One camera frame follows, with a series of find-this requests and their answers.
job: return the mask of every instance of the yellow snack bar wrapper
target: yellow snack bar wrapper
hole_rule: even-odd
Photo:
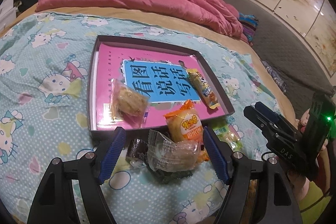
[[[214,92],[211,90],[208,82],[199,73],[197,69],[187,69],[189,79],[196,88],[199,95],[203,98],[205,103],[211,109],[215,109],[220,106]]]

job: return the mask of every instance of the colorful striped fabric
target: colorful striped fabric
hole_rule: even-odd
[[[239,13],[239,22],[243,25],[243,34],[246,35],[248,44],[253,46],[252,39],[258,26],[258,20],[254,15],[244,15]]]

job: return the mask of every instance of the hello kitty bed sheet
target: hello kitty bed sheet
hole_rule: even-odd
[[[200,51],[236,110],[228,127],[241,138],[246,155],[260,159],[266,140],[243,115],[257,101],[278,110],[271,92],[240,55],[204,37],[133,20],[86,15],[31,15],[0,39],[0,197],[10,213],[26,222],[40,180],[54,157],[64,161],[92,151],[87,127],[90,56],[98,34],[151,39]],[[102,191],[117,223],[194,224],[214,213],[227,187],[210,162],[191,177],[167,185],[147,167],[133,169],[123,150]],[[79,217],[87,222],[77,181]]]

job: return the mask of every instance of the orange snack package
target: orange snack package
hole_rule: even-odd
[[[194,140],[203,142],[203,127],[194,103],[187,100],[179,110],[164,115],[174,142]]]

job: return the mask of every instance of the wall mural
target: wall mural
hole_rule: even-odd
[[[328,0],[256,0],[291,25],[324,64],[336,72],[336,14]]]

